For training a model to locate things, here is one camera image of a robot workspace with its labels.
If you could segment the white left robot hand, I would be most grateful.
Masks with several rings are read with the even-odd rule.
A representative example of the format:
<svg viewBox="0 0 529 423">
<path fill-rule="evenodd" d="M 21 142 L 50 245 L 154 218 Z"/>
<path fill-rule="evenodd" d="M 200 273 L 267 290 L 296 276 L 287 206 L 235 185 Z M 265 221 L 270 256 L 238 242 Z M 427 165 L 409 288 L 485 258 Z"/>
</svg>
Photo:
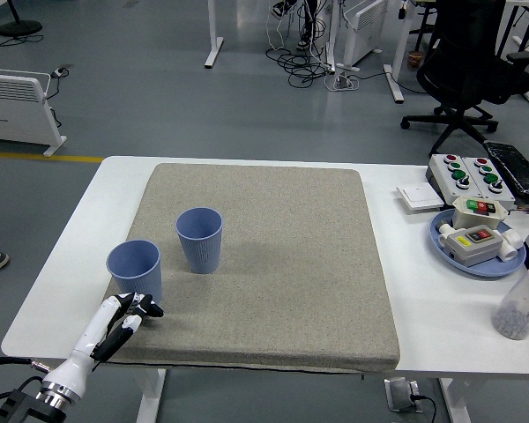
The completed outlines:
<svg viewBox="0 0 529 423">
<path fill-rule="evenodd" d="M 164 316 L 151 294 L 120 293 L 105 299 L 69 358 L 45 376 L 38 398 L 49 404 L 55 401 L 72 404 L 81 399 L 93 369 L 108 361 L 148 316 Z"/>
</svg>

